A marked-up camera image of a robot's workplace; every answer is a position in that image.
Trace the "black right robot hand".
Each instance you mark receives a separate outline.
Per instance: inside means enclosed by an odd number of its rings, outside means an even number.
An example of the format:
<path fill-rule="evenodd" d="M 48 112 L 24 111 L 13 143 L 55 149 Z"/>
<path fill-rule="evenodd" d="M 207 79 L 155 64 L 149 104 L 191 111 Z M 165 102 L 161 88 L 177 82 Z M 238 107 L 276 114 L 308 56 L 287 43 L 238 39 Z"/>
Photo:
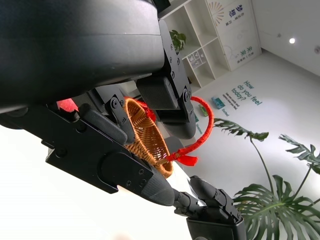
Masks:
<path fill-rule="evenodd" d="M 245 221 L 223 190 L 194 175 L 190 186 L 197 197 L 174 190 L 174 213 L 186 217 L 193 240 L 245 240 Z"/>

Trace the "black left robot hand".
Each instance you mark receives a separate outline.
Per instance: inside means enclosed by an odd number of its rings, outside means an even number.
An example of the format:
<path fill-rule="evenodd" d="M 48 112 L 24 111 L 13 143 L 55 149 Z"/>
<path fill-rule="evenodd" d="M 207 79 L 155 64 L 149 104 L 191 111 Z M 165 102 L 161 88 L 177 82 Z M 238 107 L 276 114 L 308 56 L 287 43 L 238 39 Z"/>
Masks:
<path fill-rule="evenodd" d="M 57 102 L 137 79 L 156 117 L 192 138 L 191 87 L 164 20 L 146 0 L 3 0 L 0 3 L 0 123 L 51 149 L 46 162 L 113 194 L 119 187 L 158 205 L 178 191 L 130 153 L 112 123 L 88 104 L 71 113 Z"/>

